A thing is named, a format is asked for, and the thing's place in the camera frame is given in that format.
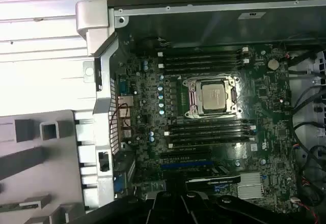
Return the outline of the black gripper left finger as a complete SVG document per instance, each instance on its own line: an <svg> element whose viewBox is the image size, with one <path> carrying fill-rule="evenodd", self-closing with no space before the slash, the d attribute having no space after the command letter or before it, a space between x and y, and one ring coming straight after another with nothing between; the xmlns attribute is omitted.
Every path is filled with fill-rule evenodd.
<svg viewBox="0 0 326 224"><path fill-rule="evenodd" d="M85 223L175 223L177 195L155 191L145 201L126 196L85 215Z"/></svg>

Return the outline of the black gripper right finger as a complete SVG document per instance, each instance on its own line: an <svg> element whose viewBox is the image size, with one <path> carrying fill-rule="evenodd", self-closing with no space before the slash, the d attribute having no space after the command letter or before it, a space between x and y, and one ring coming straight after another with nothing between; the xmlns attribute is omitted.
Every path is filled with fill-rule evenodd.
<svg viewBox="0 0 326 224"><path fill-rule="evenodd" d="M188 223L309 223L302 213L277 213L231 195L209 199L201 192L181 196Z"/></svg>

